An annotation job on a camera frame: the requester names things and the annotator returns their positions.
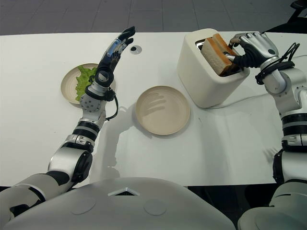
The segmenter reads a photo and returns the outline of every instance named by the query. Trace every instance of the plate with lettuce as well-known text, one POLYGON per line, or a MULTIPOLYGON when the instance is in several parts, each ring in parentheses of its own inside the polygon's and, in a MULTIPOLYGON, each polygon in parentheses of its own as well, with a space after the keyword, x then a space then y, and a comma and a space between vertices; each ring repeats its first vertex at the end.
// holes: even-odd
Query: plate with lettuce
MULTIPOLYGON (((80 104, 80 98, 85 93, 85 87, 92 84, 98 64, 87 63, 79 65, 69 71, 62 80, 63 96, 73 104, 80 104)), ((111 84, 115 90, 115 81, 111 84)))

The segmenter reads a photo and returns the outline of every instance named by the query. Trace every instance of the lettuce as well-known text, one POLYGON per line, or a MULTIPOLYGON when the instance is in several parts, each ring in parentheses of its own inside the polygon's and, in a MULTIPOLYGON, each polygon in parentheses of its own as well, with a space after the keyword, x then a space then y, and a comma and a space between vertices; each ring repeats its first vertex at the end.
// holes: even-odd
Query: lettuce
POLYGON ((78 84, 76 86, 77 97, 75 99, 77 101, 80 101, 82 95, 85 94, 85 87, 92 84, 89 79, 90 76, 96 74, 97 68, 87 69, 83 66, 78 66, 78 69, 80 70, 81 75, 79 77, 76 77, 78 84))

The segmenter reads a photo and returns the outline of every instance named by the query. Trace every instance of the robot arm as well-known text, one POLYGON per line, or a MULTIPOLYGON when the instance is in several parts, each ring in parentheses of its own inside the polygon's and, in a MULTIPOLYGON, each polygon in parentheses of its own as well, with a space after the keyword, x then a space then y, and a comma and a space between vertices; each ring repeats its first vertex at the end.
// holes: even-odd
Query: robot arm
POLYGON ((106 119, 105 105, 115 97, 110 85, 123 50, 133 42, 134 26, 124 30, 104 53, 92 85, 80 104, 83 116, 50 160, 48 171, 35 174, 0 193, 0 229, 12 218, 67 192, 88 176, 94 142, 106 119))
POLYGON ((294 43, 282 57, 266 34, 237 34, 229 47, 236 45, 244 48, 245 55, 226 56, 239 66, 260 68, 257 83, 272 95, 283 122, 283 149, 273 164, 276 182, 307 181, 307 83, 305 74, 291 62, 299 44, 294 43))

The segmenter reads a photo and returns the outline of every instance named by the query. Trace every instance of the bread slice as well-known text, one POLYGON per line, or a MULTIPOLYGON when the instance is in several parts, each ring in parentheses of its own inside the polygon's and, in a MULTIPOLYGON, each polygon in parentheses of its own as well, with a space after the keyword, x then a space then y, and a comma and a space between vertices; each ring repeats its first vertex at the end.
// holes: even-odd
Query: bread slice
POLYGON ((232 65, 232 62, 228 60, 219 46, 210 37, 205 39, 201 48, 201 53, 219 76, 225 74, 232 65))
MULTIPOLYGON (((224 41, 224 39, 222 39, 222 37, 220 36, 220 34, 214 34, 212 36, 213 41, 218 45, 218 47, 220 48, 220 50, 225 53, 229 53, 230 55, 234 55, 236 56, 237 54, 228 47, 228 45, 226 44, 226 42, 224 41)), ((232 65, 229 67, 228 72, 231 71, 236 71, 238 70, 238 65, 232 63, 232 65)))
POLYGON ((212 36, 212 39, 218 45, 218 47, 222 52, 227 52, 230 55, 236 55, 236 53, 231 48, 228 47, 224 39, 222 39, 222 37, 219 34, 214 34, 212 36))

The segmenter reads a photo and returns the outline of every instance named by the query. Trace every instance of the beige plate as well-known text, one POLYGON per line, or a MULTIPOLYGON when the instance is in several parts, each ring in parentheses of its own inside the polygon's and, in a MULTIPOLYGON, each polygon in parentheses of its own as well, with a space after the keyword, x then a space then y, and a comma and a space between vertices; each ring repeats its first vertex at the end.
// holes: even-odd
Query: beige plate
POLYGON ((149 132, 169 135, 186 125, 190 107, 185 96, 178 90, 169 86, 155 86, 138 98, 136 116, 149 132))
MULTIPOLYGON (((94 67, 97 68, 98 64, 95 63, 87 63, 82 65, 84 68, 92 69, 94 67)), ((76 86, 78 84, 76 77, 81 75, 78 67, 73 68, 69 71, 62 80, 61 83, 61 91, 63 96, 73 104, 80 104, 75 98, 77 97, 76 86)), ((111 84, 111 88, 115 90, 115 80, 111 84)))

